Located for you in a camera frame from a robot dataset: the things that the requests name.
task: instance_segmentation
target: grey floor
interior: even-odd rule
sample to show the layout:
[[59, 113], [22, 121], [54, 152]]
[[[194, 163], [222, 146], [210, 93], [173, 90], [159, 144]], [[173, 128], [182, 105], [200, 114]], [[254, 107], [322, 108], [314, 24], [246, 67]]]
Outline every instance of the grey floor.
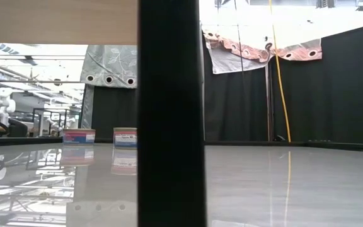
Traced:
[[[0, 154], [44, 149], [62, 149], [62, 145], [0, 147]], [[122, 201], [133, 208], [123, 213], [116, 210], [118, 214], [90, 225], [109, 226], [110, 218], [125, 215], [127, 219], [135, 219], [135, 176], [110, 173], [111, 144], [96, 144], [93, 149], [95, 163], [82, 167], [88, 177], [82, 180], [81, 167], [77, 172], [75, 188], [80, 188], [80, 198], [93, 194], [89, 201]], [[211, 227], [363, 226], [363, 152], [208, 146], [206, 174]], [[121, 223], [136, 225], [129, 220]]]

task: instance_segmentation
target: wooden board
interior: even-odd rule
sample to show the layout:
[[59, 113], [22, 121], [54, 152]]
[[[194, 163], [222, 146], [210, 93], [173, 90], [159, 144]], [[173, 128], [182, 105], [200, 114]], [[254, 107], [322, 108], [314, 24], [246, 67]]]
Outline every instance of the wooden board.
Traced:
[[0, 42], [137, 44], [137, 0], [0, 0]]

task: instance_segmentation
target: glossy floor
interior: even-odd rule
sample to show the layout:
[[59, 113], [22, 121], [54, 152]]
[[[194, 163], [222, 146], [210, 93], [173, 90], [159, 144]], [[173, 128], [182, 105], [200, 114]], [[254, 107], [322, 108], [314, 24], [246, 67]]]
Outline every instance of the glossy floor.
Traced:
[[[0, 226], [136, 226], [136, 152], [0, 147]], [[206, 147], [208, 226], [363, 226], [363, 153]]]

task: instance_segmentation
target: black curtain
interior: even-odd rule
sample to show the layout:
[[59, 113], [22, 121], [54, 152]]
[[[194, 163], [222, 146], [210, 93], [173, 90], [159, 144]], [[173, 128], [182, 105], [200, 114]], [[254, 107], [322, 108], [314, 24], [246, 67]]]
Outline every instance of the black curtain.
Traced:
[[[280, 59], [292, 141], [363, 143], [363, 28], [322, 38], [323, 58]], [[287, 137], [275, 59], [275, 133]]]
[[267, 141], [265, 69], [213, 74], [203, 48], [205, 140]]
[[114, 127], [137, 127], [136, 89], [95, 86], [92, 129], [97, 139], [113, 139]]

